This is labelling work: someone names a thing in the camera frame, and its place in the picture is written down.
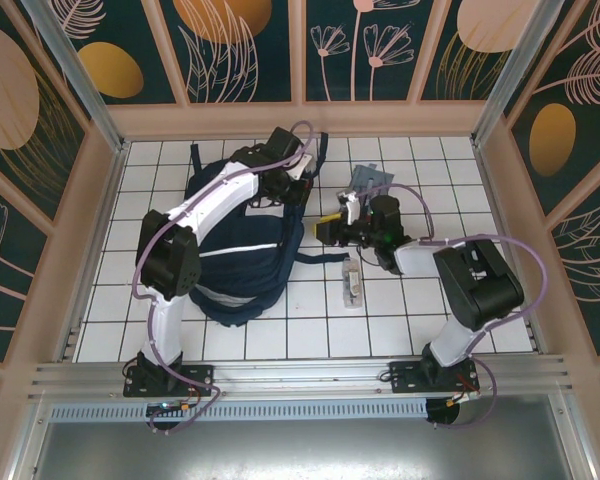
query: white tile floor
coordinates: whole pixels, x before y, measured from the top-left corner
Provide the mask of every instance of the white tile floor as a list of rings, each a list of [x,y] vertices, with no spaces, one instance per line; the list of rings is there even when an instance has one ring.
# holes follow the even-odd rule
[[[229,156],[255,140],[197,141],[202,163]],[[109,225],[74,361],[125,361],[145,337],[148,306],[131,298],[140,221],[149,209],[180,204],[192,175],[191,142],[134,143]],[[433,212],[439,238],[496,233],[487,196],[467,138],[331,138],[327,163],[311,194],[305,224],[335,213],[336,192],[349,184],[352,168],[373,162],[394,181],[420,190]],[[408,192],[400,200],[405,232],[427,233],[421,206]],[[340,252],[323,248],[306,229],[304,253]],[[357,258],[353,248],[349,253]],[[375,262],[373,252],[364,257]],[[187,302],[182,327],[185,360],[273,360],[381,357],[419,354],[443,327],[449,306],[437,278],[400,278],[362,264],[364,303],[344,308],[340,264],[296,263],[285,294],[261,318],[226,328]],[[324,298],[316,302],[315,298]],[[522,320],[488,335],[482,353],[532,351]]]

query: navy backpack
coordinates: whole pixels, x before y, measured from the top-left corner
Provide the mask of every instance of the navy backpack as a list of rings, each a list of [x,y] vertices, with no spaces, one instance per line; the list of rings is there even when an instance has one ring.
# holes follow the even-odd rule
[[[323,133],[311,187],[324,164],[327,143],[328,135]],[[195,173],[189,179],[185,199],[211,182],[227,161],[202,168],[198,146],[193,144],[191,162]],[[298,253],[304,235],[304,204],[285,205],[282,217],[247,215],[248,206],[247,201],[233,209],[204,239],[200,245],[202,274],[190,293],[193,303],[205,315],[226,326],[243,325],[275,305],[295,261],[341,262],[349,256],[343,253],[312,257]]]

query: gray surface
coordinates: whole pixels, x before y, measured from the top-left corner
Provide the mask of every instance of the gray surface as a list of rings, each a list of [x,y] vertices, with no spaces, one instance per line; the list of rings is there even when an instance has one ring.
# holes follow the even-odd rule
[[[51,425],[36,479],[564,479],[546,399],[498,402],[485,424],[424,420],[200,423],[162,437],[143,424]]]

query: mounting plate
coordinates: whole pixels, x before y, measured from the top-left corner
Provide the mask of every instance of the mounting plate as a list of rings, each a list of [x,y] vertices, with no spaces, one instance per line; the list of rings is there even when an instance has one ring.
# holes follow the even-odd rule
[[[179,373],[200,383],[213,384],[213,370],[213,365],[183,365]],[[198,391],[201,397],[211,396],[211,390],[208,388],[198,388]],[[178,382],[169,392],[164,384],[153,381],[141,367],[133,366],[127,369],[123,396],[127,398],[189,397],[189,386]]]
[[[453,393],[465,386],[458,378],[462,376],[476,390],[480,389],[476,365],[466,359],[449,368],[441,368],[435,383],[431,383],[420,368],[420,361],[392,362],[389,364],[393,393]]]

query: grid floor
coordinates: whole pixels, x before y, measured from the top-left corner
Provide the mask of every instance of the grid floor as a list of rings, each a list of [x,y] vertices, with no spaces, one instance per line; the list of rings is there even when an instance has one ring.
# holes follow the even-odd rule
[[[264,140],[196,141],[207,164],[244,145]],[[147,302],[131,297],[131,277],[141,219],[149,209],[167,211],[184,199],[191,141],[136,142],[125,167],[116,205],[81,328],[77,362],[126,361],[145,338]],[[356,164],[375,163],[394,181],[416,187],[427,201],[437,238],[496,233],[468,138],[330,138],[325,163],[306,210],[301,251],[341,251],[323,247],[310,228],[335,213],[336,192],[346,187]],[[405,233],[426,235],[416,199],[393,189],[400,200]],[[354,249],[349,249],[357,258]],[[364,257],[375,262],[371,250]],[[344,308],[341,264],[296,263],[286,292],[261,318],[240,328],[208,320],[187,300],[182,346],[187,361],[279,360],[383,357],[419,354],[450,313],[437,278],[397,277],[361,262],[364,303]],[[479,353],[532,351],[530,329],[520,319],[496,329],[477,346]]]

